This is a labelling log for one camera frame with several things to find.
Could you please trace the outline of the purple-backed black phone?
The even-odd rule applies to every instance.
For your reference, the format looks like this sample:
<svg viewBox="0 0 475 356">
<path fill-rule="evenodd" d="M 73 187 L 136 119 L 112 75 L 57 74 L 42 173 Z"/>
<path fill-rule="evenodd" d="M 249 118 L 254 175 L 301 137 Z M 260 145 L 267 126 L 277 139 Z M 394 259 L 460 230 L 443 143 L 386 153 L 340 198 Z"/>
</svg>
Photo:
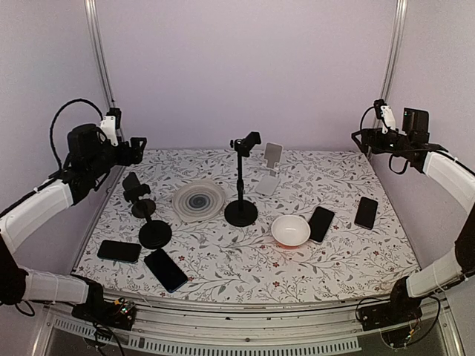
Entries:
<svg viewBox="0 0 475 356">
<path fill-rule="evenodd" d="M 359 201 L 354 223 L 362 228 L 372 230 L 376 220 L 378 202 L 367 197 L 362 197 Z"/>
</svg>

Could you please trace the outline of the tall black phone stand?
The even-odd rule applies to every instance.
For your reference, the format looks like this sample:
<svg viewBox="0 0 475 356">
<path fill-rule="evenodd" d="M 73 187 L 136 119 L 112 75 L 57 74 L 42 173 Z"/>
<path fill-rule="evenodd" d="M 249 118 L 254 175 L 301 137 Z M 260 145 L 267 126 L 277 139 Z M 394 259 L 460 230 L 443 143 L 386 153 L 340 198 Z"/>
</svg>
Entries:
<svg viewBox="0 0 475 356">
<path fill-rule="evenodd" d="M 256 206 L 244 199 L 243 158 L 249 158 L 251 150 L 261 144 L 261 135 L 257 131 L 250 132 L 243 139 L 230 142 L 231 148 L 237 153 L 237 199 L 230 202 L 224 211 L 224 217 L 230 225 L 246 227 L 258 218 Z"/>
</svg>

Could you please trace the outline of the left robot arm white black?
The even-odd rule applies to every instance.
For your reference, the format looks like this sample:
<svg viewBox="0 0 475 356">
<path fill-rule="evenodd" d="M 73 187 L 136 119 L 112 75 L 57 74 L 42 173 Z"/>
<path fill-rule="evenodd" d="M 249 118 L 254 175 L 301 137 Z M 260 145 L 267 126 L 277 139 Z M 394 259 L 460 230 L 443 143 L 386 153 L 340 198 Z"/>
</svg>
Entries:
<svg viewBox="0 0 475 356">
<path fill-rule="evenodd" d="M 1 213 L 1 303 L 71 303 L 93 321 L 102 322 L 111 311 L 100 284 L 22 268 L 13 254 L 51 218 L 79 204 L 91 191 L 98 191 L 112 168 L 140 163 L 147 140 L 133 137 L 123 142 L 114 128 L 95 124 L 74 128 L 67 140 L 69 153 L 59 171 Z"/>
</svg>

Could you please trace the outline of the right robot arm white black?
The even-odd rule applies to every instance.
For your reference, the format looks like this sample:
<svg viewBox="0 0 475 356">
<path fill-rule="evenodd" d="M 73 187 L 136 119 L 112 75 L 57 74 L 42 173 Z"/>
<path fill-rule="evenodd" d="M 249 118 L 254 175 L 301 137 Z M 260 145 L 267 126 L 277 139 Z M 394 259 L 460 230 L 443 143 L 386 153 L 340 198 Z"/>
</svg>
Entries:
<svg viewBox="0 0 475 356">
<path fill-rule="evenodd" d="M 474 275 L 474 172 L 439 144 L 430 143 L 429 113 L 413 108 L 403 111 L 402 129 L 390 106 L 377 99 L 370 110 L 375 111 L 380 128 L 363 128 L 351 137 L 364 153 L 389 154 L 404 158 L 404 167 L 415 168 L 446 190 L 465 210 L 467 219 L 454 247 L 438 260 L 409 277 L 397 280 L 384 307 L 389 323 L 400 323 L 422 299 L 437 290 L 449 289 Z"/>
</svg>

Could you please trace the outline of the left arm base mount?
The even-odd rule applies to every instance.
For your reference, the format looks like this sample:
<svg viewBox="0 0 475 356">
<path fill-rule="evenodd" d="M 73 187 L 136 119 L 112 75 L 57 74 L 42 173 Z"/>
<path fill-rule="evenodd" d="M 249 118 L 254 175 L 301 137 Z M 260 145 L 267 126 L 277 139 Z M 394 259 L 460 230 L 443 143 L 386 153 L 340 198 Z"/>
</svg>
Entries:
<svg viewBox="0 0 475 356">
<path fill-rule="evenodd" d="M 107 301 L 101 294 L 88 296 L 85 303 L 75 305 L 71 312 L 77 319 L 126 331 L 132 330 L 136 314 L 133 301 L 124 297 Z"/>
</svg>

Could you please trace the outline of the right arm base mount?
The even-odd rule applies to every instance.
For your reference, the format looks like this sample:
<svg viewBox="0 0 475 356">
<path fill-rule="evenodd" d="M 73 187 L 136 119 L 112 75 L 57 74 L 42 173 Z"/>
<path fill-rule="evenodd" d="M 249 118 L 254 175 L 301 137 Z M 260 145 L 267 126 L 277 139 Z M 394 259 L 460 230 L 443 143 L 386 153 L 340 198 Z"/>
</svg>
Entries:
<svg viewBox="0 0 475 356">
<path fill-rule="evenodd" d="M 381 333 L 384 344 L 391 349 L 402 349 L 409 346 L 418 331 L 422 318 L 421 304 L 421 298 L 406 300 L 403 297 L 391 297 L 381 300 L 368 297 L 358 302 L 355 316 L 364 331 L 404 324 Z"/>
</svg>

